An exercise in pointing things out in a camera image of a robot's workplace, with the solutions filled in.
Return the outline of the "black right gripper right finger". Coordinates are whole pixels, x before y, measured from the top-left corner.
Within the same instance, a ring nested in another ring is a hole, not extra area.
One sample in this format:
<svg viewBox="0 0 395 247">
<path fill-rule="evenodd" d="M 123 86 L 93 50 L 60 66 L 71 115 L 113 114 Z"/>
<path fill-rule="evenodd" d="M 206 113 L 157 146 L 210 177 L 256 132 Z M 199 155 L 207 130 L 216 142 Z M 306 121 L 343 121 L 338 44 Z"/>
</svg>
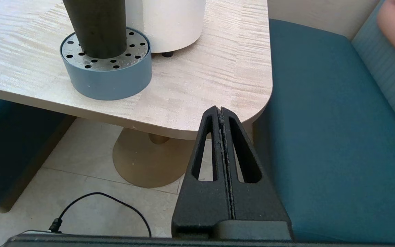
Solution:
<svg viewBox="0 0 395 247">
<path fill-rule="evenodd" d="M 232 220 L 290 223 L 273 183 L 237 115 L 221 108 L 225 178 Z"/>
</svg>

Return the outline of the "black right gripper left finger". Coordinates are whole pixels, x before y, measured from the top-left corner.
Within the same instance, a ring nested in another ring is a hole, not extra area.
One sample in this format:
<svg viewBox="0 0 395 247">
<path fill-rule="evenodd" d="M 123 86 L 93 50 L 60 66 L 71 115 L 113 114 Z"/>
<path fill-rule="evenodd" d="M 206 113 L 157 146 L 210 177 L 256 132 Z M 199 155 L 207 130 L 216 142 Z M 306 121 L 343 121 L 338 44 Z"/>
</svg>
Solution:
<svg viewBox="0 0 395 247">
<path fill-rule="evenodd" d="M 173 238 L 211 238 L 216 224 L 231 219 L 220 117 L 221 111 L 216 106 L 207 109 L 202 116 L 171 219 Z M 209 133 L 213 180 L 200 181 L 204 146 Z"/>
</svg>

